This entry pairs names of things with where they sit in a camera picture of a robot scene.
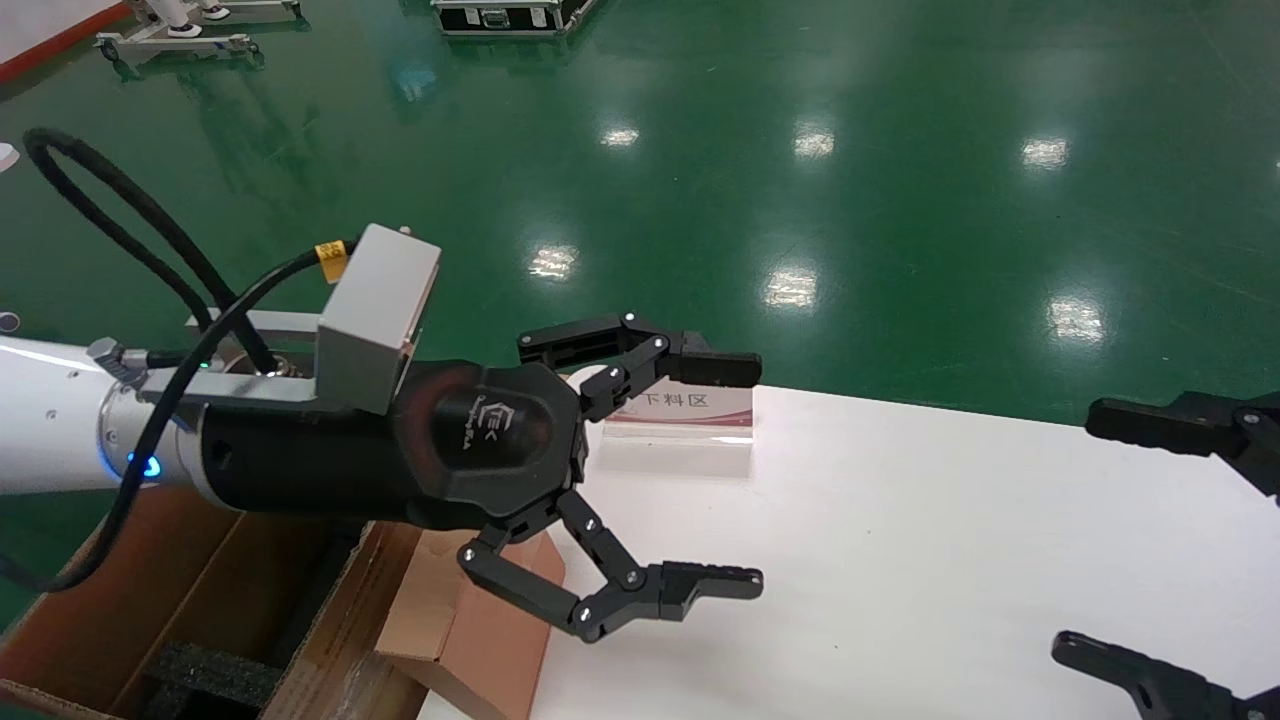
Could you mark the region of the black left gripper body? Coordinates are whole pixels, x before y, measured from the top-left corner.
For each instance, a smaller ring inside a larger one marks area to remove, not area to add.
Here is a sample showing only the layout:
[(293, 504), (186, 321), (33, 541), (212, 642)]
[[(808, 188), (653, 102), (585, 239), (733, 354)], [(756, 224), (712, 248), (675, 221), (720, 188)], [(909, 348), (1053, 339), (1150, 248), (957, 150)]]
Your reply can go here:
[(579, 396), (550, 368), (415, 363), (387, 414), (210, 407), (206, 492), (246, 512), (477, 530), (582, 479)]

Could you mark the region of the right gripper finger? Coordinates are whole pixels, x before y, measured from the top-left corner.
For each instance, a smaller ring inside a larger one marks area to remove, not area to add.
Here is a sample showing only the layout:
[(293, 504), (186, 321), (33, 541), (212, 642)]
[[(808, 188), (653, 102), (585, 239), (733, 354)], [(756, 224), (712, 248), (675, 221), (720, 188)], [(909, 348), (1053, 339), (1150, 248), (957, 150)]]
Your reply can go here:
[(1277, 719), (1279, 688), (1242, 698), (1188, 669), (1078, 632), (1060, 632), (1051, 657), (1125, 691), (1142, 719)]
[(1085, 432), (1170, 454), (1215, 455), (1262, 496), (1279, 497), (1279, 392), (1253, 398), (1184, 392), (1166, 406), (1098, 398)]

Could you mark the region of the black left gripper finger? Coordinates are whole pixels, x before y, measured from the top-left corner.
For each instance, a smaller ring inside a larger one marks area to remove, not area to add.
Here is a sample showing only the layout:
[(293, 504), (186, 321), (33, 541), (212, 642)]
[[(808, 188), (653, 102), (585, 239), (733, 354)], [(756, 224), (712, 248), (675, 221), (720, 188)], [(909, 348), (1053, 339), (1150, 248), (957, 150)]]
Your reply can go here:
[[(590, 596), (579, 597), (502, 555), (508, 544), (557, 523), (605, 579)], [(460, 550), (458, 564), (480, 589), (589, 644), (636, 620), (681, 623), (699, 598), (746, 601), (764, 591), (764, 574), (755, 568), (672, 561), (641, 566), (575, 489), (540, 500), (509, 521), (485, 525)]]
[(635, 313), (571, 322), (518, 337), (522, 364), (594, 366), (576, 383), (582, 418), (604, 421), (750, 421), (758, 354), (714, 350), (694, 331), (667, 331)]

